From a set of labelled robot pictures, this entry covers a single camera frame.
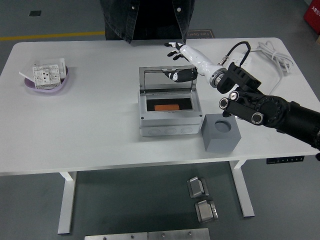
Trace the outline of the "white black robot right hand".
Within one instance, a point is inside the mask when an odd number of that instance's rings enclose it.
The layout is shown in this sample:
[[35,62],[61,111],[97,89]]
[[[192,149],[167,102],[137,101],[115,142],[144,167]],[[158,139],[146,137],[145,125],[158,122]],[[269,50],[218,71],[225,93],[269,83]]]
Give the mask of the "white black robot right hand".
[[175,55],[173,59],[176,60],[183,56],[197,68],[197,72],[204,76],[212,87],[215,86],[216,78],[226,71],[222,65],[212,63],[203,53],[191,46],[178,42],[167,42],[164,45],[175,49],[167,55],[168,57]]

